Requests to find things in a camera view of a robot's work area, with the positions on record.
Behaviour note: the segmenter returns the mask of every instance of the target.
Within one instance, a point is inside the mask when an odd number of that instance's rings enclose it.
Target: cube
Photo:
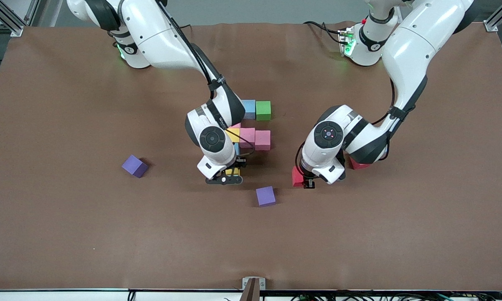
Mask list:
[[[371,166],[371,164],[359,164],[355,160],[353,160],[353,158],[351,158],[351,157],[349,157],[349,159],[352,162],[352,166],[353,166],[354,170],[363,169],[363,168],[367,168],[367,167]]]
[[[271,131],[255,131],[255,150],[269,151],[271,149]]]
[[[255,128],[240,128],[240,137],[240,148],[252,148],[255,145]]]
[[[259,207],[266,207],[275,204],[275,194],[273,194],[273,186],[257,189],[256,196],[258,198]]]
[[[236,156],[240,155],[240,144],[234,143],[234,149],[236,150]]]
[[[227,168],[224,170],[225,175],[232,176],[232,168]],[[235,167],[234,168],[234,175],[239,176],[240,175],[240,169]]]
[[[243,116],[243,119],[256,119],[256,101],[243,100],[242,103],[245,108],[245,115]]]
[[[271,120],[271,101],[256,102],[256,120],[257,121]]]
[[[240,138],[238,137],[240,135],[240,129],[239,128],[231,128],[230,130],[226,131],[228,134],[228,137],[230,137],[230,140],[232,143],[239,143]]]
[[[136,158],[134,155],[129,156],[122,167],[134,177],[142,177],[142,175],[149,169],[147,164]]]
[[[291,185],[293,187],[303,187],[303,182],[305,180],[303,179],[303,175],[297,170],[297,167],[294,166],[291,169]]]

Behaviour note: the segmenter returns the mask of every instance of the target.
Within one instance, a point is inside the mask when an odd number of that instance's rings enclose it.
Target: brown table surface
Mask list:
[[[209,186],[184,131],[206,101],[194,70],[134,70],[104,31],[26,28],[0,68],[0,288],[502,290],[502,48],[453,36],[390,156],[343,183],[291,187],[328,107],[390,105],[382,63],[359,67],[307,25],[186,28],[272,131],[240,186]],[[142,179],[121,164],[153,166]],[[258,208],[272,185],[278,204]]]

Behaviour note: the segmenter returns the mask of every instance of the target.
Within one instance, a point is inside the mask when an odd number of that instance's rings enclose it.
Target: pink cube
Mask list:
[[[255,128],[240,128],[240,148],[252,148],[255,144]]]
[[[363,169],[363,168],[366,168],[366,167],[370,167],[371,164],[359,164],[357,163],[355,160],[353,160],[353,158],[349,157],[349,159],[351,160],[352,162],[352,165],[353,165],[353,169],[354,170],[357,170],[357,169]]]
[[[255,149],[257,151],[271,149],[271,131],[255,131]]]

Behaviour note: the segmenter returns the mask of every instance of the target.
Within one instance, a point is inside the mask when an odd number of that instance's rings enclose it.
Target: black cable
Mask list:
[[[337,42],[338,44],[342,44],[342,45],[348,44],[348,42],[339,41],[336,38],[334,38],[333,35],[331,35],[331,33],[329,32],[329,29],[327,29],[325,22],[322,23],[322,26],[323,26],[323,28],[325,28],[325,32],[333,39],[333,41]]]
[[[136,299],[136,291],[129,291],[127,301],[134,301]]]
[[[322,31],[328,31],[330,33],[335,33],[335,34],[338,34],[338,32],[335,32],[333,30],[330,30],[330,29],[327,29],[325,27],[322,27],[321,25],[319,25],[318,23],[314,22],[314,21],[307,21],[303,24],[312,24],[312,25],[315,25],[315,26],[318,26]]]
[[[316,22],[314,22],[314,21],[307,21],[307,22],[305,22],[305,23],[303,23],[303,24],[316,25],[316,26],[318,26],[318,27],[319,27],[322,31],[325,31],[325,32],[329,35],[329,37],[331,37],[331,38],[333,39],[333,41],[337,42],[338,44],[342,44],[342,45],[347,45],[347,44],[348,44],[347,42],[339,41],[339,40],[337,40],[336,38],[334,38],[334,37],[331,35],[331,33],[338,34],[338,32],[337,32],[337,31],[333,31],[333,30],[331,30],[331,29],[327,28],[327,26],[325,25],[325,22],[323,22],[321,25],[319,25],[318,23],[316,23]]]
[[[309,177],[305,175],[301,169],[299,169],[299,162],[297,162],[297,159],[299,158],[299,153],[301,152],[301,149],[303,149],[304,145],[305,143],[302,143],[301,146],[299,146],[299,149],[297,149],[297,152],[295,153],[295,168],[303,176],[303,179],[308,179],[308,180],[317,179],[319,177],[317,176]]]
[[[396,101],[396,87],[394,86],[394,82],[392,82],[392,78],[390,79],[390,85],[392,86],[392,101],[390,102],[390,107],[392,107],[394,105],[394,101]],[[376,122],[372,122],[372,125],[376,125],[383,121],[387,115],[388,112],[386,112],[386,114],[384,114],[383,117],[379,118]]]
[[[253,153],[255,153],[255,145],[253,145],[251,142],[247,141],[246,139],[243,139],[240,135],[236,135],[234,132],[231,132],[230,129],[226,129],[225,131],[231,133],[232,135],[235,135],[236,137],[238,137],[239,139],[242,139],[243,141],[247,142],[247,144],[249,145],[252,145],[252,149],[251,149],[251,152],[250,153],[247,153],[247,154],[243,154],[243,155],[239,155],[239,157],[247,157],[247,156],[250,156],[252,155]]]
[[[208,82],[208,85],[212,84],[212,80],[210,79],[210,75],[208,74],[208,71],[206,70],[206,67],[204,66],[203,60],[199,57],[199,54],[197,53],[197,50],[195,50],[195,48],[193,48],[193,46],[189,42],[188,38],[186,38],[186,35],[182,32],[182,30],[180,29],[180,26],[175,21],[175,19],[173,19],[173,17],[171,17],[169,15],[169,13],[165,10],[165,6],[163,5],[163,3],[160,0],[157,0],[156,3],[158,4],[158,6],[161,9],[161,11],[163,12],[163,14],[167,17],[167,19],[169,20],[169,22],[171,23],[171,25],[173,25],[173,27],[175,28],[176,32],[180,35],[180,38],[182,38],[182,40],[184,41],[184,43],[186,44],[186,46],[188,46],[188,48],[191,51],[193,57],[195,57],[195,60],[197,61],[197,63],[199,64],[199,67],[203,71],[203,74],[204,74],[204,76],[206,78],[206,81]],[[214,98],[214,92],[210,91],[210,99],[213,99],[213,98]]]

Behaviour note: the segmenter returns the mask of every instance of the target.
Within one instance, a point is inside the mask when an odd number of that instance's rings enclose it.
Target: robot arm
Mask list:
[[[380,126],[373,126],[347,105],[329,108],[308,135],[301,169],[332,184],[344,175],[337,160],[342,150],[358,163],[382,158],[390,139],[415,108],[427,83],[431,59],[444,46],[473,0],[417,0],[414,9],[383,47],[385,68],[398,91]]]
[[[204,153],[197,167],[209,180],[233,166],[234,146],[224,131],[243,119],[245,109],[203,51],[191,44],[156,0],[67,0],[79,19],[91,20],[117,41],[121,55],[136,68],[195,69],[207,79],[209,100],[186,116],[185,128]],[[232,177],[241,183],[241,178]]]

